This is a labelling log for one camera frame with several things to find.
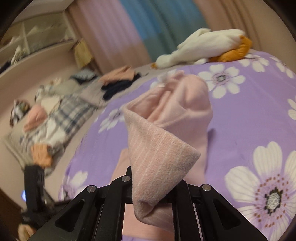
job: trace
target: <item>storage cubby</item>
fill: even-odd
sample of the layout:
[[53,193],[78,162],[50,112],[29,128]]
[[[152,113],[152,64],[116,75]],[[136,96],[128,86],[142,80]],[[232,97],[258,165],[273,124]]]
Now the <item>storage cubby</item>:
[[48,47],[52,50],[54,45],[67,41],[69,44],[74,44],[75,39],[74,32],[63,12],[26,19],[10,26],[0,41],[0,66],[12,59],[18,46],[23,49],[26,56],[29,56]]

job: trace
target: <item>pink towel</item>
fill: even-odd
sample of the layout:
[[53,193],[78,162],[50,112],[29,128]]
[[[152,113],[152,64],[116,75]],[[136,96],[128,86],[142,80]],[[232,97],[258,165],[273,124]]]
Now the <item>pink towel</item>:
[[47,113],[40,104],[35,104],[30,109],[27,122],[24,125],[23,131],[28,132],[40,126],[47,119]]
[[103,75],[99,81],[102,81],[104,85],[119,80],[130,80],[132,81],[135,76],[135,70],[131,66],[123,66],[121,68],[112,70],[111,72]]
[[207,127],[213,116],[207,84],[178,71],[164,87],[144,93],[123,111],[128,154],[122,151],[112,177],[131,166],[134,211],[127,205],[123,234],[173,240],[171,206],[158,202],[182,179],[193,185],[205,181]]

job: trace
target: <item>metal screw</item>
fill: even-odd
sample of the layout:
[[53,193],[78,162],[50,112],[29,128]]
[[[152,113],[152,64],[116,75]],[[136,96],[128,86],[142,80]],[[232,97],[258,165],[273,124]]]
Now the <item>metal screw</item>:
[[204,184],[204,185],[202,186],[202,188],[203,188],[203,190],[205,190],[205,191],[209,191],[209,190],[211,190],[211,186],[208,185],[208,184]]
[[94,192],[96,190],[96,187],[91,185],[91,186],[88,186],[87,189],[86,189],[88,192]]
[[123,176],[123,177],[121,178],[121,180],[124,181],[124,182],[128,182],[128,181],[131,180],[131,177],[130,177],[130,176]]

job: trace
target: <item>pink cloth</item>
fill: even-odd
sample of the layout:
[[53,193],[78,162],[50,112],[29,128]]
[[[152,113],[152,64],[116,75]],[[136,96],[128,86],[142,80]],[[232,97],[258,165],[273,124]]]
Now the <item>pink cloth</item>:
[[102,74],[123,65],[151,63],[135,25],[119,0],[77,0],[69,11]]
[[47,119],[47,113],[40,104],[35,104],[30,109],[26,124],[24,125],[24,132],[28,132],[37,128]]
[[123,66],[118,69],[115,69],[108,74],[103,75],[99,81],[102,81],[104,85],[107,85],[112,82],[119,80],[130,80],[132,81],[135,76],[135,70],[131,66]]
[[171,206],[158,202],[182,179],[193,185],[205,181],[207,127],[213,116],[207,84],[178,71],[164,87],[144,93],[123,111],[128,153],[122,151],[112,177],[131,166],[134,211],[127,206],[123,234],[153,240],[166,234],[173,240],[164,233],[173,232]]

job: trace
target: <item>white flower print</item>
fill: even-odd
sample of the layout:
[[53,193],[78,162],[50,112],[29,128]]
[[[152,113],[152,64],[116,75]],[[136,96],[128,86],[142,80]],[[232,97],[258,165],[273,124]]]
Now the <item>white flower print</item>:
[[288,103],[293,108],[293,109],[288,110],[288,115],[293,120],[296,120],[296,103],[293,100],[291,100],[291,99],[288,99]]
[[69,176],[65,179],[67,181],[62,185],[61,193],[66,199],[73,199],[87,187],[83,185],[87,179],[87,172],[78,171],[72,179]]
[[258,175],[248,167],[230,169],[225,184],[237,202],[249,203],[238,208],[270,241],[277,241],[296,213],[296,151],[292,151],[282,170],[282,150],[276,142],[259,146],[253,152]]
[[109,130],[113,128],[118,122],[124,121],[122,107],[123,105],[119,109],[112,110],[109,116],[102,121],[102,123],[100,124],[99,133],[101,133],[103,130]]
[[213,97],[216,99],[222,98],[228,90],[232,94],[237,94],[240,91],[238,84],[242,84],[246,78],[239,74],[239,69],[230,67],[225,69],[223,64],[211,65],[208,71],[202,71],[198,74],[203,78],[209,91],[213,90]]
[[281,60],[279,60],[276,57],[270,57],[270,58],[277,62],[276,66],[279,68],[280,71],[282,71],[283,73],[285,72],[287,74],[287,76],[290,77],[291,79],[294,78],[293,71],[290,70],[289,67],[284,62],[282,62]]
[[239,63],[243,66],[243,67],[247,67],[250,64],[252,64],[252,68],[253,70],[255,70],[256,72],[265,72],[265,68],[264,66],[268,66],[269,65],[269,61],[265,58],[262,58],[259,55],[253,55],[253,54],[247,54],[244,59],[240,59]]
[[153,89],[154,87],[156,86],[164,86],[164,82],[165,80],[174,75],[175,73],[177,72],[177,69],[173,69],[173,70],[170,70],[168,72],[165,72],[165,73],[162,73],[160,75],[157,76],[157,80],[156,81],[153,81],[150,85],[150,89]]
[[97,117],[97,118],[94,120],[94,123],[98,121],[98,119],[99,119],[100,115],[101,115],[101,114],[103,114],[103,113],[105,112],[105,110],[106,110],[106,108],[105,108],[105,109],[103,109],[103,111],[102,111],[102,112],[101,112],[101,113],[98,115],[98,117]]

